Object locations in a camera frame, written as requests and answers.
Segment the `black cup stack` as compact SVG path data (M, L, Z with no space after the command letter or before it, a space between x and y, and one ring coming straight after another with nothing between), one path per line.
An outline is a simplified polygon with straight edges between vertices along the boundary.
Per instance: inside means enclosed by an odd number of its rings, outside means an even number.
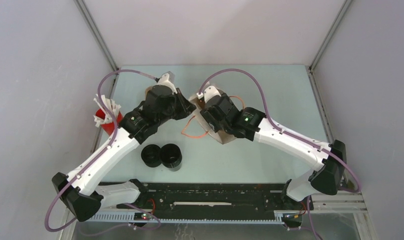
M182 162L180 147L173 143L164 145L160 149L159 159L161 160L161 163L172 172L180 170Z

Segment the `white paper bag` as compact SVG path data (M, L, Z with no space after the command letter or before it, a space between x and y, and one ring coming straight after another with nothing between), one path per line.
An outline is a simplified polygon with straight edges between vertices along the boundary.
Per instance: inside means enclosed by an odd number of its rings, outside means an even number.
M198 99L196 96L196 93L194 95L192 95L188 100L196 106L196 110L192 113L192 117L190 118L190 120L187 122L187 124L181 131L182 135L184 135L188 138L191 138L191 139L201 139L206 136L210 136L211 138L213 138L214 140L216 140L217 142L219 142L222 145L227 144L236 139L236 137L234 137L231 134L226 133L224 130L219 130L217 132L214 132L213 127L210 126L208 124L208 122L206 120L204 120L204 118L201 115L201 111L205 108L206 103L204 103L202 100ZM192 120L196 120L198 122L198 124L202 127L202 129L204 131L204 133L202 135L189 135L185 132L186 129L189 127Z

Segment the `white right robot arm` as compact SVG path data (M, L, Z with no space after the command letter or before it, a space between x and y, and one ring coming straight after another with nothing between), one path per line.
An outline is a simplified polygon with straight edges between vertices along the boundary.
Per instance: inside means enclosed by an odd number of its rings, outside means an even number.
M346 145L307 139L289 129L273 127L266 114L252 107L239 110L230 97L221 91L198 95L202 101L195 117L205 131L221 144L235 139L247 139L278 148L299 157L311 169L304 175L286 182L280 201L287 209L295 208L307 196L322 193L334 196L341 190Z

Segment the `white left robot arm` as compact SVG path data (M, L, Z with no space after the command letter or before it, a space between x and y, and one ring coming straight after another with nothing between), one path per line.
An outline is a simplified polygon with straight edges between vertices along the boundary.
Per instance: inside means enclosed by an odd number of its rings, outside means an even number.
M148 195L138 180L105 186L100 186L100 182L122 158L157 133L162 124L185 119L195 110L196 106L180 89L153 86L146 99L122 118L102 147L68 174L55 174L52 183L60 200L79 222L90 219L104 207L125 203L135 208L146 206Z

